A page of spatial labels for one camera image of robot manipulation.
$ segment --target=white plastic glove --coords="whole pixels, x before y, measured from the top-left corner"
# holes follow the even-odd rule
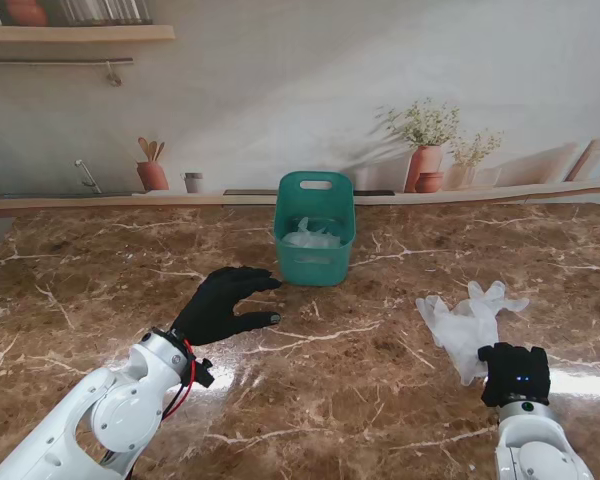
[[[462,300],[452,311],[438,295],[416,300],[435,344],[447,351],[465,386],[474,377],[487,375],[486,363],[478,360],[478,349],[498,342],[496,314],[503,308],[519,312],[529,305],[528,298],[507,300],[506,287],[499,281],[493,282],[486,293],[474,281],[469,282],[468,289],[469,299]]]
[[[298,224],[298,231],[287,233],[282,241],[302,248],[338,248],[340,246],[340,237],[324,233],[325,228],[321,228],[317,232],[310,232],[307,228],[308,225],[309,218],[304,217]]]

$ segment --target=brown marble surface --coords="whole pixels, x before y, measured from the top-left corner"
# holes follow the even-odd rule
[[[273,209],[70,210],[0,246],[0,461],[91,369],[119,366],[225,265],[276,269]],[[531,304],[500,339],[550,355],[551,406],[600,479],[600,206],[357,210],[336,288],[284,285],[239,307],[282,323],[197,349],[196,386],[138,479],[493,479],[497,415],[462,387],[414,305],[502,280]]]

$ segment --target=flower pot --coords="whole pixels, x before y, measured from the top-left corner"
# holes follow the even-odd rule
[[[7,11],[18,24],[27,27],[46,27],[47,14],[36,0],[7,0]]]
[[[416,192],[416,182],[421,173],[434,173],[440,168],[442,162],[442,148],[439,145],[421,145],[414,152],[409,163],[405,193]]]
[[[444,172],[421,172],[416,182],[416,192],[435,193],[442,186]]]
[[[158,162],[138,163],[138,175],[140,175],[142,185],[147,191],[169,190],[167,177],[165,177],[164,170]]]
[[[181,176],[184,180],[184,185],[187,188],[187,193],[200,193],[200,183],[202,180],[201,173],[185,173]]]
[[[466,187],[471,185],[475,176],[476,169],[474,167],[457,164],[451,165],[451,168],[449,168],[444,177],[442,189],[457,190]]]

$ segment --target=wooden spoon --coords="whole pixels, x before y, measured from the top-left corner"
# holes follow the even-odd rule
[[[147,156],[147,159],[151,161],[151,157],[149,156],[149,144],[147,143],[147,140],[144,137],[140,137],[138,138],[138,143],[140,144],[140,148],[142,148],[144,154]]]
[[[149,156],[150,162],[156,161],[156,149],[157,148],[158,148],[158,142],[156,142],[155,140],[149,144],[149,153],[147,153],[147,155]]]
[[[158,157],[160,156],[160,154],[162,153],[162,149],[164,148],[164,142],[162,142],[160,144],[160,147],[158,147],[158,153],[156,153],[156,162],[158,161]]]

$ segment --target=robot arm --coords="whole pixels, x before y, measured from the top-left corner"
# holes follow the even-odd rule
[[[167,390],[186,382],[192,362],[196,381],[213,381],[209,362],[198,363],[178,343],[176,331],[154,329],[131,347],[121,370],[84,377],[0,465],[0,480],[127,478],[165,416]],[[99,464],[76,442],[80,421],[109,451]]]
[[[163,407],[166,392],[178,384],[181,392],[193,381],[205,387],[213,382],[211,362],[198,362],[191,344],[216,342],[280,321],[275,312],[233,313],[241,299],[281,285],[270,276],[248,267],[210,274],[168,332],[148,332],[131,347],[122,369],[99,368],[84,377],[2,462],[0,480],[129,478],[160,423],[179,406],[172,408],[174,399]],[[108,450],[99,463],[76,441],[80,422]]]
[[[500,415],[499,480],[593,480],[548,407],[545,351],[496,343],[478,350],[478,357],[489,367],[482,400]]]

